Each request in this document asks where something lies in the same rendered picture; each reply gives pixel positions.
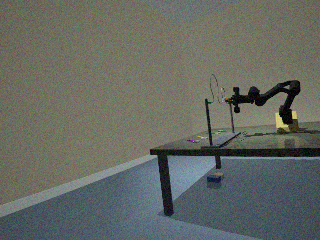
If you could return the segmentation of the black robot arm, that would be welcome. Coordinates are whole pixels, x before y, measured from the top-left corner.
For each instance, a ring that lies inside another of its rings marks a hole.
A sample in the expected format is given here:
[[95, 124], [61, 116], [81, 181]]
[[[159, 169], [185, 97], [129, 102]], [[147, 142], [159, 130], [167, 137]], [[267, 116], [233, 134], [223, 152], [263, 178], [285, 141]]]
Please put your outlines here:
[[[290, 86], [289, 86], [290, 85]], [[284, 88], [289, 86], [290, 90]], [[273, 87], [270, 91], [266, 92], [265, 94], [260, 94], [260, 90], [255, 86], [252, 86], [249, 90], [247, 95], [248, 101], [247, 103], [253, 104], [258, 107], [262, 107], [269, 99], [274, 97], [279, 93], [286, 93], [288, 97], [285, 101], [284, 105], [280, 105], [279, 108], [279, 116], [282, 118], [284, 125], [291, 125], [293, 123], [293, 116], [292, 116], [292, 103], [295, 97], [301, 92], [301, 83], [298, 80], [286, 81], [284, 83], [279, 83], [275, 87]]]

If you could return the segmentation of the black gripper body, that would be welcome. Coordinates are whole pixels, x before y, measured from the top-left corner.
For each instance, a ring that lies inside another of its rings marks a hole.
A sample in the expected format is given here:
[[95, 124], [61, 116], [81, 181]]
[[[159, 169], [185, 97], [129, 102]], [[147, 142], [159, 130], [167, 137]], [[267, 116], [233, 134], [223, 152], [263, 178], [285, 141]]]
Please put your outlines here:
[[246, 104], [248, 102], [248, 97], [247, 95], [238, 96], [238, 93], [240, 92], [239, 87], [234, 87], [233, 91], [235, 92], [235, 96], [236, 96], [236, 100], [235, 100], [236, 107], [234, 107], [234, 112], [240, 113], [239, 104]]

